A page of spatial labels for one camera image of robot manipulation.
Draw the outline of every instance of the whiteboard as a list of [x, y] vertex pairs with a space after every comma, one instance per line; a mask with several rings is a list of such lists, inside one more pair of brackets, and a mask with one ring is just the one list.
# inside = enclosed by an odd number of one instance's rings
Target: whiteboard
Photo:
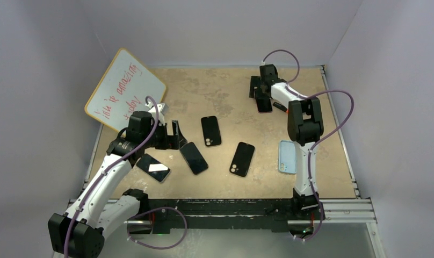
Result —
[[162, 101], [166, 85], [128, 50], [121, 48], [89, 98], [84, 111], [97, 121], [120, 131], [133, 111], [147, 111], [145, 99]]

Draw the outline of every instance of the white wall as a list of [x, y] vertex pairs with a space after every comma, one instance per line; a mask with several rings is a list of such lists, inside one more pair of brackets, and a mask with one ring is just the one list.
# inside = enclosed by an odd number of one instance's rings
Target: white wall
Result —
[[0, 257], [50, 257], [98, 123], [84, 104], [109, 59], [77, 0], [0, 0]]
[[110, 57], [126, 47], [150, 66], [258, 65], [285, 48], [310, 66], [329, 61], [362, 0], [82, 2]]
[[327, 75], [388, 256], [434, 257], [434, 1], [363, 1]]

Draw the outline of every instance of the floor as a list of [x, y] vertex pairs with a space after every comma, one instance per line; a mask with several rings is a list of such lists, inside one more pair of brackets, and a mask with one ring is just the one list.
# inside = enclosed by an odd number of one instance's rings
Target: floor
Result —
[[[295, 68], [279, 68], [279, 77], [289, 79]], [[135, 167], [120, 182], [111, 198], [119, 198], [128, 188], [138, 188], [150, 198], [289, 198], [295, 175], [278, 170], [280, 140], [289, 140], [286, 113], [258, 113], [249, 98], [250, 76], [258, 68], [157, 68], [152, 71], [167, 85], [163, 98], [169, 106], [165, 120], [178, 120], [184, 137], [194, 142], [209, 168], [194, 175], [178, 150], [148, 149], [154, 158], [171, 169], [163, 183]], [[304, 95], [325, 90], [319, 68], [301, 69], [291, 86]], [[335, 127], [327, 95], [319, 97], [324, 134]], [[200, 119], [217, 116], [222, 144], [206, 147]], [[104, 126], [99, 139], [91, 177], [103, 160], [116, 131]], [[238, 177], [229, 172], [237, 144], [255, 146], [249, 172]], [[321, 198], [355, 198], [349, 167], [338, 134], [321, 143], [316, 157], [316, 180]]]

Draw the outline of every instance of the red handwriting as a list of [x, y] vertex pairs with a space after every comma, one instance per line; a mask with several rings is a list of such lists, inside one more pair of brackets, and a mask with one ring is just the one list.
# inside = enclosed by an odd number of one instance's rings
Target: red handwriting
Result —
[[110, 106], [104, 106], [102, 108], [103, 108], [103, 110], [101, 113], [99, 110], [94, 111], [94, 113], [102, 115], [104, 118], [109, 119], [110, 115], [111, 115], [111, 107]]
[[119, 101], [118, 99], [116, 99], [114, 96], [110, 96], [109, 97], [109, 99], [105, 99], [106, 101], [111, 101], [111, 102], [114, 102], [114, 103], [116, 103], [117, 101]]
[[139, 72], [140, 76], [142, 75], [141, 70], [134, 64], [130, 63], [128, 66], [128, 71], [124, 71], [123, 78], [119, 81], [119, 85], [116, 89], [117, 93], [122, 95], [124, 91], [127, 89], [127, 84], [132, 80], [132, 77], [135, 76], [135, 74]]
[[133, 96], [133, 97], [135, 99], [133, 99], [132, 101], [130, 101], [130, 102], [125, 101], [125, 103], [127, 103], [127, 105], [128, 105], [128, 112], [129, 113], [133, 113], [135, 111], [135, 107], [136, 107], [137, 103], [141, 104], [141, 101], [136, 96]]

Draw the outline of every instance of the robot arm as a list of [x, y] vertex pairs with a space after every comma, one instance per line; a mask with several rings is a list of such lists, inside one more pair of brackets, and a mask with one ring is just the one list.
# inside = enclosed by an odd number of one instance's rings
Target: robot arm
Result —
[[[318, 203], [313, 194], [308, 172], [308, 155], [311, 147], [323, 135], [323, 119], [318, 98], [308, 98], [289, 88], [285, 80], [278, 77], [273, 64], [260, 66], [260, 76], [252, 76], [249, 97], [254, 98], [260, 106], [271, 106], [271, 99], [276, 100], [287, 109], [288, 136], [295, 144], [296, 183], [293, 189], [293, 201], [299, 212], [316, 209]], [[303, 114], [310, 116], [304, 119]], [[315, 179], [316, 147], [310, 155], [310, 172], [312, 184], [317, 192]]]
[[[125, 154], [130, 153], [152, 130], [152, 113], [155, 113], [155, 110], [152, 107], [150, 108], [149, 112], [133, 112], [130, 116], [128, 127], [121, 130], [116, 139], [110, 143], [106, 151], [107, 155], [104, 157], [99, 171], [89, 184], [93, 189], [87, 187], [64, 214], [55, 213], [51, 216], [48, 222], [48, 229], [55, 252], [64, 253], [67, 228], [71, 223], [71, 218], [75, 214], [75, 211], [79, 209], [80, 201], [88, 191], [91, 191], [91, 194], [80, 213], [78, 213], [78, 217], [72, 228], [68, 246], [71, 257], [97, 257], [103, 248], [105, 239], [119, 225], [134, 215], [150, 210], [147, 202], [148, 195], [138, 189], [129, 189], [112, 208], [103, 211], [105, 204], [117, 185], [144, 154], [146, 148], [180, 149], [187, 143], [187, 140], [180, 132], [178, 121], [172, 121], [173, 135], [167, 134], [167, 124], [164, 122], [163, 114], [159, 113], [159, 123], [149, 141], [127, 159], [116, 164], [106, 174], [105, 169], [109, 165], [116, 162]], [[166, 106], [159, 104], [158, 109], [160, 112], [165, 112]]]

